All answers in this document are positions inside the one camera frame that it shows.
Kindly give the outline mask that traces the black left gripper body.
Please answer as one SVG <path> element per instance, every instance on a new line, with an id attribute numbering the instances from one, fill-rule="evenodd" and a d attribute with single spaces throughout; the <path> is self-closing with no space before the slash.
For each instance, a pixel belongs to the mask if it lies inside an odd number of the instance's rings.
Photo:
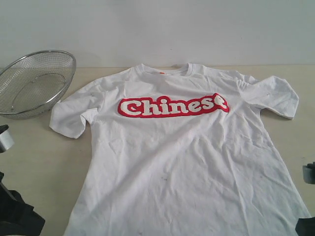
<path id="1" fill-rule="evenodd" d="M 38 236 L 45 219 L 25 203 L 21 194 L 0 184 L 0 234 L 2 236 Z"/>

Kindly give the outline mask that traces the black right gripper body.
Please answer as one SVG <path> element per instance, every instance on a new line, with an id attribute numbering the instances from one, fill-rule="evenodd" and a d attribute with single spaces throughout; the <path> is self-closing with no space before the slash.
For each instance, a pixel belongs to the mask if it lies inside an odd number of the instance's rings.
<path id="1" fill-rule="evenodd" d="M 299 218 L 295 231 L 299 236 L 315 236 L 315 217 Z"/>

